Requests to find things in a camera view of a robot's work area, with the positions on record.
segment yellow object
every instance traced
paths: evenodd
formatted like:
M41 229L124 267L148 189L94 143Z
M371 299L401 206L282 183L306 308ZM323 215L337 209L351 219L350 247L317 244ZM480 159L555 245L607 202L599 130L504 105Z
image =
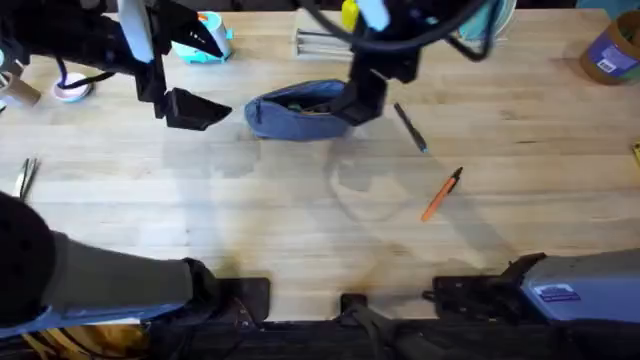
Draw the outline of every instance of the yellow object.
M342 25L349 31L353 31L358 20L358 5L355 0L344 0L342 3Z
M138 325L74 326L23 334L40 359L135 360L145 356L148 339Z
M638 160L638 165L640 165L640 141L633 144L633 153L636 155L636 160Z

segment white sticker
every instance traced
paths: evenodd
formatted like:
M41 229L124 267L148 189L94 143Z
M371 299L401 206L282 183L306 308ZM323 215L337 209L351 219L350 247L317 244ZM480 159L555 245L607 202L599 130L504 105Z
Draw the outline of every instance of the white sticker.
M536 286L533 291L544 302L579 301L580 296L569 284L551 284Z
M607 59L602 59L602 61L598 63L598 67L607 74L610 74L617 69L617 67Z

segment orange pen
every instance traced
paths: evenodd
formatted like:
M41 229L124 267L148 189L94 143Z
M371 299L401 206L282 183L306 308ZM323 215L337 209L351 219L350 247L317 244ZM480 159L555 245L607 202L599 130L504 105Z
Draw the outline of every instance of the orange pen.
M453 190L453 188L456 186L458 181L460 181L460 174L462 174L462 167L459 167L458 170L456 170L453 173L453 175L451 175L451 177L447 179L447 182L444 183L444 186L442 187L442 189L438 191L438 194L436 194L436 197L433 198L433 200L431 200L431 203L427 207L427 210L425 210L424 214L422 214L422 221L429 220L429 218L436 212L436 210L438 209L438 206L440 206L445 196L447 196L451 192L451 190Z

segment scissors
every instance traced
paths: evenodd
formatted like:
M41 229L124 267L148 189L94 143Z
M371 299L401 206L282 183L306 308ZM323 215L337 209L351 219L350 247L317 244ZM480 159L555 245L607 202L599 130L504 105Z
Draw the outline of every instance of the scissors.
M38 165L39 162L37 158L27 158L24 161L20 169L20 174L18 174L18 179L16 180L16 186L13 189L13 196L22 201L26 200L31 184L33 183L33 178L38 170Z

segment blue pouch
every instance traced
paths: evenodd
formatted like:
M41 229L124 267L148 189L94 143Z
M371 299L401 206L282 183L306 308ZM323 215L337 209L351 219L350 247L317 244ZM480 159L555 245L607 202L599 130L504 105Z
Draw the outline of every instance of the blue pouch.
M340 95L344 86L340 80L288 86L251 100L244 108L245 117L259 137L294 141L340 137L349 124L321 108Z

